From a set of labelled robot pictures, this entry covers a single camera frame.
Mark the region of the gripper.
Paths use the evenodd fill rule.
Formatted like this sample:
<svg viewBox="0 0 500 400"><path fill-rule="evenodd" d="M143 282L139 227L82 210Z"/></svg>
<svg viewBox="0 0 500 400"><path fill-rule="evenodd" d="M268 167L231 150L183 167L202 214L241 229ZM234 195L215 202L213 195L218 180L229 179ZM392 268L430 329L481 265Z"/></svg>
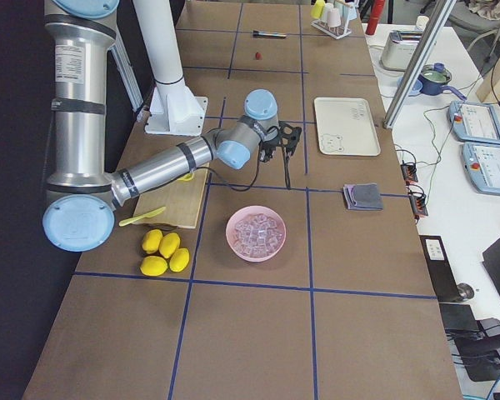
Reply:
<svg viewBox="0 0 500 400"><path fill-rule="evenodd" d="M268 163L276 152L277 144L274 141L261 142L259 148L259 161Z"/></svg>

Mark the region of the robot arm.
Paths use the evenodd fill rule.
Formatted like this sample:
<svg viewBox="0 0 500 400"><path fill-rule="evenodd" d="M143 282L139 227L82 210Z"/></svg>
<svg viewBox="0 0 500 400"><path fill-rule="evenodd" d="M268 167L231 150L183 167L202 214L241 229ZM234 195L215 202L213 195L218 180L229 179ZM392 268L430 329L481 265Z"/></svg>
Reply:
<svg viewBox="0 0 500 400"><path fill-rule="evenodd" d="M156 133L187 141L146 161L104 169L107 54L118 38L115 1L47 1L45 27L55 41L56 94L52 100L56 169L47 179L42 225L48 240L69 252L104 243L114 209L219 159L239 169L255 150L279 136L278 105L265 89L250 92L244 113L229 129L203 131L207 99L183 76L173 15L167 1L137 1L137 20L155 80L151 116Z"/></svg>

